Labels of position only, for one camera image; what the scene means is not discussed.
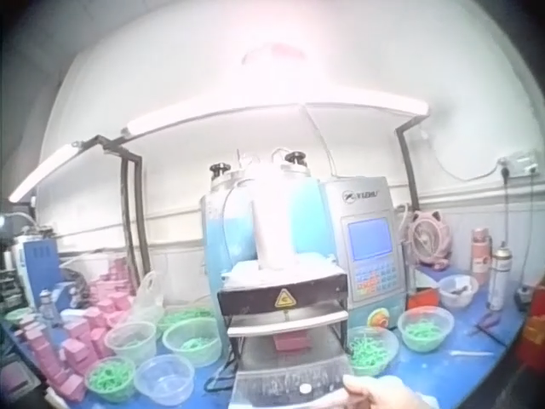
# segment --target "control panel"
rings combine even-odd
[[[406,292],[401,246],[385,177],[323,183],[340,267],[350,277],[350,309]]]

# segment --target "keypad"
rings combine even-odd
[[[398,285],[398,271],[389,258],[355,267],[354,290],[360,296],[389,292]]]

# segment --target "fluorescent lamp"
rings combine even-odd
[[[203,95],[165,107],[127,124],[132,136],[144,135],[169,126],[191,122],[229,112],[252,108],[307,106],[374,107],[387,109],[411,116],[429,114],[425,101],[381,91],[351,87],[322,85],[316,89],[305,89],[302,93],[285,92],[285,95],[245,93],[240,89],[224,89],[217,93]]]
[[[11,193],[9,201],[17,203],[25,197],[39,182],[49,176],[63,164],[80,153],[80,142],[73,142],[59,148],[55,153],[45,159],[26,179]]]

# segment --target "pink fan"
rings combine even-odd
[[[409,240],[416,258],[422,263],[443,270],[449,266],[448,256],[452,246],[449,226],[443,222],[438,210],[415,211],[409,225]]]

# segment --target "metal tank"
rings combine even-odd
[[[254,178],[256,166],[259,164],[248,164],[244,168],[232,170],[229,164],[213,164],[210,166],[210,192],[201,198],[206,270],[224,349],[228,345],[227,334],[216,295],[222,287],[222,274],[231,271],[238,262],[257,258],[247,183]],[[286,189],[290,192],[290,220],[295,251],[333,255],[335,243],[330,223],[320,196],[318,180],[311,177],[305,154],[288,153],[285,162],[277,166],[282,170]]]

